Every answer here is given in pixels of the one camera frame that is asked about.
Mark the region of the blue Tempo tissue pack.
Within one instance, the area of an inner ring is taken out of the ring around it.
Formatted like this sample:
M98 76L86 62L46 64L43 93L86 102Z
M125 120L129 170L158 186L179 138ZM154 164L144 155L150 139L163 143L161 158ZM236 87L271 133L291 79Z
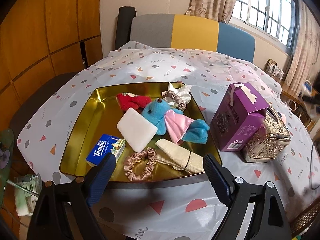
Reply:
M91 166L98 166L106 155L112 154L117 163L124 149L124 139L103 134L86 157L86 162Z

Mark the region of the cream mesh cloth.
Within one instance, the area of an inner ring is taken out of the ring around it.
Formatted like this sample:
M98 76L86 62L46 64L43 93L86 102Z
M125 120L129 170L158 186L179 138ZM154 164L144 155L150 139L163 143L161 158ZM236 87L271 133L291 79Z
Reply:
M173 169L188 174L204 172L203 157L191 152L166 139L155 142L160 152L157 153L157 162L171 166Z

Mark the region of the pink satin scrunchie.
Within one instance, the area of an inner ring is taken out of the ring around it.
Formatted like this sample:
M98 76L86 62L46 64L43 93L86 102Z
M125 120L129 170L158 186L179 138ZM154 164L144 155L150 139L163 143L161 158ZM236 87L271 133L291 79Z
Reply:
M151 180L157 163L157 152L148 147L142 152L135 152L124 161L125 176L131 182L140 183Z

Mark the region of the white foam sponge block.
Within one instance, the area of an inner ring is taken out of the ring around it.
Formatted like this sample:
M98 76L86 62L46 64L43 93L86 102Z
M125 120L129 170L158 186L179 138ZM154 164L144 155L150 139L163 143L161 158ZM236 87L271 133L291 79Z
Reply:
M142 152L158 130L133 108L125 112L117 123L117 129L135 152Z

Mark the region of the ornate silver tissue box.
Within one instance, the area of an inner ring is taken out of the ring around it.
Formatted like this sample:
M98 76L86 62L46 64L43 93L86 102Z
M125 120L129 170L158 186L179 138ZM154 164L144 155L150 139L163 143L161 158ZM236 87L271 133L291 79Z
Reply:
M248 163L267 163L290 144L291 136L280 114L269 106L262 125L242 149Z

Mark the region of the purple cardboard box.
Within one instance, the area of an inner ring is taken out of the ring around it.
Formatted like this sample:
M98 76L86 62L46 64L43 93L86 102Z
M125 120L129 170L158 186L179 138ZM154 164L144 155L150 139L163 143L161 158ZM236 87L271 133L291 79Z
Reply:
M210 123L210 132L221 152L240 151L259 129L269 104L251 83L228 86Z

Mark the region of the gold metal tray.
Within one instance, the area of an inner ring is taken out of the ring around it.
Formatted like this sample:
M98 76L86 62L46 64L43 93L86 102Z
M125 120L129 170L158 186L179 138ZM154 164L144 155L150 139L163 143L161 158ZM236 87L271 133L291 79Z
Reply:
M91 165L86 161L87 156L99 141L103 134L115 135L123 138L116 128L117 123L124 115L116 101L116 96L123 92L130 92L137 95L148 96L152 100L161 97L161 93L168 90L168 82L146 82L146 83L128 83L123 85L112 85L99 87L94 90L84 107L82 108L71 135L67 141L66 148L62 155L60 171L65 175L84 176L91 169ZM193 119L203 119L200 106L195 101L195 93L191 92L191 102L187 104L185 115ZM213 137L208 133L208 141L204 144L193 144L184 142L183 148L190 150L202 157L206 154L212 154L219 164L222 164L219 152L214 144ZM133 149L125 142L125 149L116 168L111 176L110 181L113 184L133 183L128 180L123 170L123 164L127 156L133 153ZM198 174L187 174L186 172L176 171L172 167L164 164L156 164L151 179L142 183L157 183L159 181L180 179L183 177L194 177Z

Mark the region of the blue plush bear pink dress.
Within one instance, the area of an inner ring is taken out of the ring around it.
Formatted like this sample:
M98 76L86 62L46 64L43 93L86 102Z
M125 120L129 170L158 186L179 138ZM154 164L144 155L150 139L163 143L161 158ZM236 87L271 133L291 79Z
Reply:
M142 116L157 127L157 135L168 133L171 141L179 144L183 141L193 144L206 144L208 124L202 119L192 119L161 99L150 102L142 111Z

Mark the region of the red plush strawberry toy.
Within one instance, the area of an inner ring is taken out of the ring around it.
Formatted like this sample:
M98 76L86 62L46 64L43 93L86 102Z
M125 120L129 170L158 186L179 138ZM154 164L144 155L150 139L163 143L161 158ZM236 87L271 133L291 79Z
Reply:
M132 93L119 93L116 96L116 101L122 111L127 111L129 108L144 109L151 102L151 98Z

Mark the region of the wooden side shelf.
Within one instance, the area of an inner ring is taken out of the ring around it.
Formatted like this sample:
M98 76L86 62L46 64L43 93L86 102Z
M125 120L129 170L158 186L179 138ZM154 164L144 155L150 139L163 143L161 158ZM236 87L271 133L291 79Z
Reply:
M301 96L296 96L283 80L270 73L268 75L281 85L280 98L283 103L302 121L311 138L317 137L317 133L319 132L318 105L312 105L303 101Z

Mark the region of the wooden wardrobe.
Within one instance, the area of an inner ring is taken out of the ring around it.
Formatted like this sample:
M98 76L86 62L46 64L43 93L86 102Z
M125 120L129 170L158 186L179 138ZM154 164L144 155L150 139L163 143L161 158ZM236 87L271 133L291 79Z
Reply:
M1 129L47 81L103 57L99 2L15 2L1 23Z

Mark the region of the grey yellow blue sofa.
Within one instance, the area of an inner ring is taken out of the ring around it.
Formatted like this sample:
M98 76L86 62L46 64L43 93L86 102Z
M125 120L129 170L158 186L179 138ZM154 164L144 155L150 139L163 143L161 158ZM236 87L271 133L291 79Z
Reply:
M146 14L132 20L130 40L152 48L201 49L253 62L254 37L227 23L178 14Z

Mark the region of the barred window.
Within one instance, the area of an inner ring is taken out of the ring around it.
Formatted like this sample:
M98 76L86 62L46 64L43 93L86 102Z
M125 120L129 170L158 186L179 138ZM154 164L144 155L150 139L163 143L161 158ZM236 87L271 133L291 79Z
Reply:
M291 55L298 16L297 0L236 0L230 23Z

